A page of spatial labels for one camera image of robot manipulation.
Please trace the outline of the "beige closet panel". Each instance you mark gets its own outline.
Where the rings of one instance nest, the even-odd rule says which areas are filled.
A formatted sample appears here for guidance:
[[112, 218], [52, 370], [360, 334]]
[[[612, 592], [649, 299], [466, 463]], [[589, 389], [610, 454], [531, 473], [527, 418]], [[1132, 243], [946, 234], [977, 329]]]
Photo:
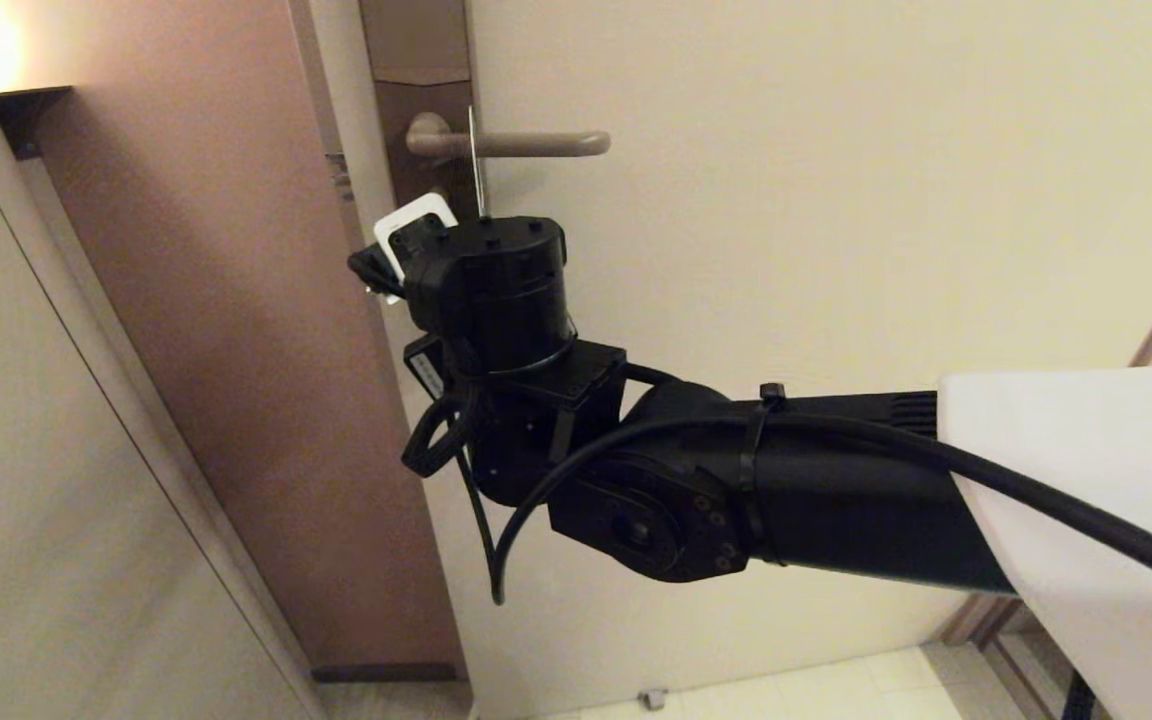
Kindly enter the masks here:
[[0, 720], [323, 720], [0, 127]]

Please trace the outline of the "cream room door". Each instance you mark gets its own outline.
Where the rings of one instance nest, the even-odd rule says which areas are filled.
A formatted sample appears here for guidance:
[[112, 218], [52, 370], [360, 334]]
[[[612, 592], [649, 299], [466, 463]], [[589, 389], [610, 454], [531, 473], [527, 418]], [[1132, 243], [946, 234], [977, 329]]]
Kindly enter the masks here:
[[[582, 340], [753, 397], [1124, 366], [1152, 328], [1152, 0], [462, 0], [488, 160], [558, 219]], [[424, 488], [483, 720], [918, 646], [963, 592], [755, 562], [673, 585], [538, 511], [488, 594], [465, 488]]]

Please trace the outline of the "dark brown baseboard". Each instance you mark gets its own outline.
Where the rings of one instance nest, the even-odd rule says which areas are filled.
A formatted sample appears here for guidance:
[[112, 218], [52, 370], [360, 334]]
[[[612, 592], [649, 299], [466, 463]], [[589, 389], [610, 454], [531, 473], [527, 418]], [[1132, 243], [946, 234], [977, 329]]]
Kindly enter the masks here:
[[319, 684], [457, 682], [457, 666], [444, 662], [346, 664], [314, 667], [311, 679]]

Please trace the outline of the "dark wall lamp bracket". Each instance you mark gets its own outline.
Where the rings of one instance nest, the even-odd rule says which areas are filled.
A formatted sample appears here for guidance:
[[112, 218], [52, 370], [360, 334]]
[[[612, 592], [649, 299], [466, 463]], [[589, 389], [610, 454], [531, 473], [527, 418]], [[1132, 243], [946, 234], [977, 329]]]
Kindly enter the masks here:
[[14, 159], [40, 158], [37, 128], [52, 106], [73, 94], [71, 85], [0, 92], [0, 129]]

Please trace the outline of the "brown door lock plate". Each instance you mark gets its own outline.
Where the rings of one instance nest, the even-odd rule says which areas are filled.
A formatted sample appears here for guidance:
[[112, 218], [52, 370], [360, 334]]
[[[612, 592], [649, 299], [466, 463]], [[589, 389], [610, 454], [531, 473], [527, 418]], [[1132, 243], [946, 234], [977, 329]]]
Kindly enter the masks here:
[[467, 132], [473, 86], [465, 0], [358, 0], [358, 8], [397, 204], [440, 191], [457, 218], [472, 217], [470, 161], [419, 158], [406, 145], [411, 120], [424, 111]]

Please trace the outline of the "blue and white door hanger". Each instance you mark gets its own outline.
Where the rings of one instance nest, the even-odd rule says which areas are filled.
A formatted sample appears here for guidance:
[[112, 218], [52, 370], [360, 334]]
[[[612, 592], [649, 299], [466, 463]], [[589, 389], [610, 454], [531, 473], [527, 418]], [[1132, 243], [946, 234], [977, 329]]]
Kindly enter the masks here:
[[486, 182], [484, 179], [483, 156], [479, 149], [479, 119], [477, 119], [477, 111], [473, 105], [467, 106], [467, 126], [468, 150], [470, 150], [470, 164], [473, 179], [477, 217], [484, 219], [490, 215], [490, 205], [488, 195], [486, 195]]

